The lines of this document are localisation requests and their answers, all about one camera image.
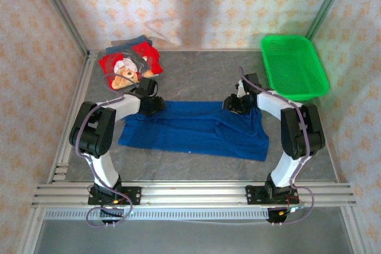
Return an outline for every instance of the gray mat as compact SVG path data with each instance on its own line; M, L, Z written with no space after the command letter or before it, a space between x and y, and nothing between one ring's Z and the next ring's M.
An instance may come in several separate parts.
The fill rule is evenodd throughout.
M260 52L161 52L164 72L156 77L158 95L170 101L223 101L236 93L239 80L237 66L246 73L258 73L261 84L268 87ZM96 62L86 94L87 101L101 102L115 94L102 85L103 72ZM130 180L258 180L277 165L282 154L280 122L263 112L263 126L270 138L266 162L211 155L135 149L118 145L124 127L117 122L110 149L114 166L124 181ZM85 160L74 152L66 180L92 180ZM326 148L306 163L299 180L334 180L335 173Z

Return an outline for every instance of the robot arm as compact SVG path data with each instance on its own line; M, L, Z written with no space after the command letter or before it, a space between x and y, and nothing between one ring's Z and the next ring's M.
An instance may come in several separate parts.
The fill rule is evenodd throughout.
M249 81L261 87L257 74L245 76ZM249 114L251 108L267 111L278 118L281 124L281 141L283 154L277 167L267 178L267 187L271 194L284 193L290 190L290 180L316 152L325 145L320 117L315 105L293 102L293 106L277 97L275 91L260 92L248 86L242 80L236 85L237 95L232 94L225 101L223 107L238 114ZM307 126L310 154L306 156L305 138L301 130L301 123L295 107L299 108L304 123Z
M109 149L111 147L115 122L131 114L141 113L151 115L165 109L164 99L153 96L157 82L143 78L139 87L123 95L121 101L107 105L95 111L86 122L82 136L79 139L79 148L90 156L94 171L106 186L120 192L121 178L113 166ZM77 118L71 129L69 142L75 146L77 134L89 111L98 104L93 102L82 103ZM115 194L107 190L101 182L94 179L94 189L98 196L117 199Z

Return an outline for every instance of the blue towel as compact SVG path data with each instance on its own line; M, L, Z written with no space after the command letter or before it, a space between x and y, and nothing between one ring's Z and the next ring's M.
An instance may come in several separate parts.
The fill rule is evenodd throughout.
M238 115L222 102L166 101L165 110L151 117L127 116L120 145L200 153L265 161L268 136L261 113Z
M123 52L126 49L130 49L132 46L135 46L137 44L148 42L150 46L152 46L152 40L149 40L145 35L130 39L126 41L126 43L119 45L119 46L113 46L106 48L106 54L111 55L118 52Z

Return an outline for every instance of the green plastic tray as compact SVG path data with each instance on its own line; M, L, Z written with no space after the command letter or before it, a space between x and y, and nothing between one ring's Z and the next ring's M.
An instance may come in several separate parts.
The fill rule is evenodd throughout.
M270 87L293 101L309 101L329 91L313 44L303 36L266 36L261 41Z

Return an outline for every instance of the beige wallpaper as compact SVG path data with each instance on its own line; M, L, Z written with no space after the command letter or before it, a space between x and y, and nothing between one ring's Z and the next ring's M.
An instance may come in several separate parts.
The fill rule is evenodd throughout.
M323 0L63 0L89 49L146 34L159 48L259 48L306 34Z
M329 145L381 253L381 0L336 0L315 42L332 85L321 99Z
M83 58L49 0L0 0L0 253L48 178Z

